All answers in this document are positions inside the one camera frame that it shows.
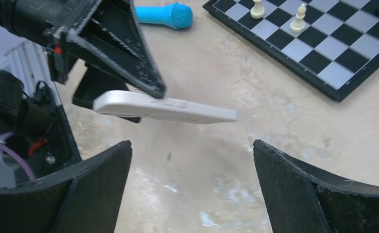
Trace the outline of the phone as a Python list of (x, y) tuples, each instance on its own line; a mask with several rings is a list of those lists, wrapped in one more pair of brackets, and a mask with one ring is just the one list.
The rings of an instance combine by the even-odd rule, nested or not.
[(97, 97), (93, 110), (101, 115), (141, 117), (180, 121), (192, 124), (214, 124), (238, 121), (238, 111), (186, 100), (155, 99), (149, 95), (111, 90)]

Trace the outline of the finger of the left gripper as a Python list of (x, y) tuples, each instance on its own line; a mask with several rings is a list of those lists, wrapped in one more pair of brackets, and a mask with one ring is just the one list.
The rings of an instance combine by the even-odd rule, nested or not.
[(85, 64), (87, 70), (72, 95), (72, 104), (93, 109), (93, 101), (107, 91), (130, 91), (126, 82)]
[(166, 85), (128, 0), (89, 0), (65, 30), (65, 52), (161, 99)]

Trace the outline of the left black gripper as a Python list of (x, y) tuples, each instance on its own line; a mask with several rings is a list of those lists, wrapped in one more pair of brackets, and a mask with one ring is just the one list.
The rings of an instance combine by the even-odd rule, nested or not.
[(68, 80), (75, 59), (64, 54), (63, 32), (78, 8), (78, 0), (0, 0), (0, 26), (43, 46), (48, 54), (51, 79)]

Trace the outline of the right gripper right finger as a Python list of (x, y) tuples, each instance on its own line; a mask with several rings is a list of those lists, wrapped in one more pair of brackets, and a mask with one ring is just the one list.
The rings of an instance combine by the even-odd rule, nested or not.
[(275, 233), (379, 233), (379, 186), (344, 178), (256, 140), (254, 161)]

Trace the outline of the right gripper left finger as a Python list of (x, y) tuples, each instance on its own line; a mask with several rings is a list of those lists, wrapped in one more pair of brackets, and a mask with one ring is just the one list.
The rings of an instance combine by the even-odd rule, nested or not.
[(130, 141), (53, 174), (0, 188), (0, 233), (112, 233), (132, 159)]

